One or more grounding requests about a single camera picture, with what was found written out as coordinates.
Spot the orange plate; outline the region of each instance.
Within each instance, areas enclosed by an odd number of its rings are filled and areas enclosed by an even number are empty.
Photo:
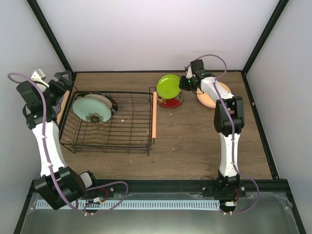
[[[224,83],[219,82],[219,84],[228,92],[231,92],[229,87],[226,86]],[[197,98],[198,100],[204,104],[205,106],[211,107],[211,108],[215,108],[215,103],[214,101],[209,97],[208,94],[204,93],[198,88],[197,89]]]

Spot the black frame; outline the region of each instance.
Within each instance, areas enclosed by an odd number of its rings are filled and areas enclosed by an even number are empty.
[[[252,92],[250,90],[249,84],[248,84],[248,79],[247,79],[247,73],[249,72],[251,66],[253,65],[254,61],[256,60],[259,52],[261,51],[264,43],[266,42],[267,38],[269,37],[271,31],[273,30],[276,22],[278,21],[279,17],[281,16],[283,10],[285,9],[287,3],[289,0],[279,0],[278,4],[275,7],[275,10],[273,11],[267,25],[265,26],[258,42],[256,43],[251,55],[249,56],[243,70],[229,70],[228,72],[240,72],[242,74],[243,82],[248,94],[248,98],[250,101],[250,105],[253,110],[253,115],[256,121],[256,125],[259,131],[259,135],[261,138],[261,142],[265,151],[265,155],[268,161],[269,169],[272,175],[272,179],[266,179],[266,180],[256,180],[256,182],[259,185],[260,191],[262,192],[285,192],[287,195],[288,200],[292,203],[292,212],[295,217],[295,220],[297,222],[297,226],[299,229],[299,232],[301,234],[305,234],[306,231],[304,229],[303,223],[301,221],[297,206],[295,204],[295,201],[293,199],[292,192],[290,190],[289,184],[287,180],[285,179],[280,179],[278,175],[278,171],[265,135],[265,132],[263,130],[263,126],[261,123],[261,119],[258,114],[257,107],[254,103],[254,98],[252,95]],[[36,0],[27,0],[29,3],[29,6],[33,10],[36,18],[38,19],[40,25],[42,26],[45,34],[47,35],[51,45],[53,46],[57,56],[59,57],[61,63],[63,64],[64,68],[66,70],[69,70],[73,72],[73,82],[75,82],[77,73],[86,73],[84,71],[80,72],[74,72],[69,65],[67,58],[65,54],[63,53],[56,37],[53,34],[52,29],[50,28],[43,12],[40,9],[40,6],[38,5]],[[101,73],[111,73],[113,71],[101,71]],[[115,71],[115,73],[128,73],[128,72],[184,72],[184,71]],[[70,98],[67,100],[66,107],[69,104]],[[60,121],[60,126],[63,125],[63,120],[64,120],[64,114],[61,118]],[[113,182],[115,180],[98,180],[99,184],[106,184],[109,182]],[[129,184],[129,191],[132,193],[134,192],[180,192],[181,190],[185,192],[190,192],[190,193],[198,193],[202,192],[201,188],[203,183],[206,183],[206,186],[209,186],[210,183],[213,183],[213,181],[208,181],[208,180],[124,180]],[[251,181],[248,180],[242,180],[241,181],[243,186],[245,187],[245,192],[255,192],[255,187]],[[122,185],[116,185],[114,187],[115,192],[123,192],[124,188]],[[14,234],[19,234],[22,228],[22,224],[27,212],[27,208],[30,203],[31,195],[32,193],[35,192],[35,188],[33,186],[33,183],[31,185],[31,188],[29,190],[29,193],[27,195],[23,210],[21,212],[21,215],[19,217],[18,224],[16,226],[16,229],[14,231]]]

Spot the dish rack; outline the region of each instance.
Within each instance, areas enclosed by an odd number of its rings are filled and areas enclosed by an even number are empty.
[[[118,110],[107,122],[92,123],[73,111],[77,98],[87,94],[111,97]],[[157,94],[149,92],[76,91],[59,132],[61,145],[73,152],[137,153],[149,155],[156,137]]]

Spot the wooden tabletop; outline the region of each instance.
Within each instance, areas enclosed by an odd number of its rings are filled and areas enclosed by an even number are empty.
[[[166,73],[78,73],[79,91],[143,91],[156,87]],[[240,73],[227,73],[219,81],[244,99],[245,127],[239,139],[238,168],[256,179],[271,174]],[[217,177],[220,137],[214,128],[214,109],[202,105],[195,94],[182,91],[183,104],[176,109],[157,108],[157,138],[150,155],[73,154],[62,147],[69,167],[77,173],[91,171],[96,178],[200,179]]]

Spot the transparent plastic sheet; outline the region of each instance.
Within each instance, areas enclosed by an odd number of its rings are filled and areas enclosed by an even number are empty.
[[[22,234],[209,234],[299,233],[291,210],[291,203],[284,193],[261,193],[259,204],[250,212],[236,216],[223,216],[218,211],[140,211],[116,210],[108,214],[85,217],[73,210],[36,210],[36,201],[42,199],[33,194],[22,228]],[[241,197],[237,211],[253,204],[256,193]],[[132,194],[128,200],[181,199],[200,200],[201,194]]]

